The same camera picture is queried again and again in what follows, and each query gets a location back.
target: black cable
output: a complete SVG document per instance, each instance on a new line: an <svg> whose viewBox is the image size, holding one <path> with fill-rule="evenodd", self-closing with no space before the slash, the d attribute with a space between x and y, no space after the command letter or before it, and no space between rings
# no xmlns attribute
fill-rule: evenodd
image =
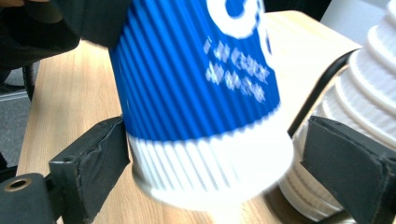
<svg viewBox="0 0 396 224"><path fill-rule="evenodd" d="M326 88L326 86L329 84L329 82L332 80L332 78L337 74L338 71L340 71L341 68L343 68L345 65L347 65L347 61L350 57L350 55L355 51L353 49L352 51L342 55L338 59L336 59L322 74L320 79L318 80L316 86L314 89L310 92L308 98L306 99L303 107L301 108L300 112L294 119L293 123L290 125L288 129L288 134L290 137L293 137L297 129L300 127L300 125L303 123L305 117L308 115L309 111L312 109L312 106L314 105L315 101L319 98L323 90Z"/></svg>
<svg viewBox="0 0 396 224"><path fill-rule="evenodd" d="M29 64L22 68L23 72L23 83L26 89L26 93L32 101L33 93L35 92L35 73L33 69L33 65Z"/></svg>

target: white wall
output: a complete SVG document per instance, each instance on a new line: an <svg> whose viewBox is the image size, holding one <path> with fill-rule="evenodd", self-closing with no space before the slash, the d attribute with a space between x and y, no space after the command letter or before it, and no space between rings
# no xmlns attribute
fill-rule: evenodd
<svg viewBox="0 0 396 224"><path fill-rule="evenodd" d="M364 44L368 30L385 15L389 0L332 0L321 23Z"/></svg>

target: gray floor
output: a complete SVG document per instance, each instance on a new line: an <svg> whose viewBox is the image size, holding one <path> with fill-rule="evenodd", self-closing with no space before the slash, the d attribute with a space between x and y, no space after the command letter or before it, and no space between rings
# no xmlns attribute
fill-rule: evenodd
<svg viewBox="0 0 396 224"><path fill-rule="evenodd" d="M12 71L6 83L23 85L21 69ZM30 104L25 91L11 94L0 92L0 152L6 158L8 167L18 164Z"/></svg>

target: metal bracket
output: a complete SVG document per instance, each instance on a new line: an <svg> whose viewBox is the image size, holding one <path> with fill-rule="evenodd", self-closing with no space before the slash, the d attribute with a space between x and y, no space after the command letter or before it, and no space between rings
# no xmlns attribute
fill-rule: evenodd
<svg viewBox="0 0 396 224"><path fill-rule="evenodd" d="M99 122L49 162L50 174L0 184L1 223L91 223L129 163L120 117Z"/></svg>

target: ridged texture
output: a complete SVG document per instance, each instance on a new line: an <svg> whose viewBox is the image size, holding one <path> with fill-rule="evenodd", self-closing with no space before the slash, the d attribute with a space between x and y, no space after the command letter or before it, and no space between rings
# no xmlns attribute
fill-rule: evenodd
<svg viewBox="0 0 396 224"><path fill-rule="evenodd" d="M364 47L356 51L313 115L345 123L379 143L396 149L396 1L389 2L384 19L373 27ZM343 209L309 174L300 161L307 125L293 138L295 160L279 186L302 214L318 221Z"/></svg>
<svg viewBox="0 0 396 224"><path fill-rule="evenodd" d="M265 80L236 70L231 55L226 63L217 59L213 50L219 41L261 64L268 72ZM257 31L242 40L224 35L203 0L133 1L110 57L126 129L140 139L177 141L225 133L279 106L275 73L266 65ZM260 95L243 81L239 90L230 90L224 77L209 76L210 63L236 71L240 80L249 77L263 89L265 100L259 102Z"/></svg>
<svg viewBox="0 0 396 224"><path fill-rule="evenodd" d="M276 113L246 128L198 140L152 142L130 136L134 179L148 195L184 208L241 203L289 168L292 145L281 123Z"/></svg>

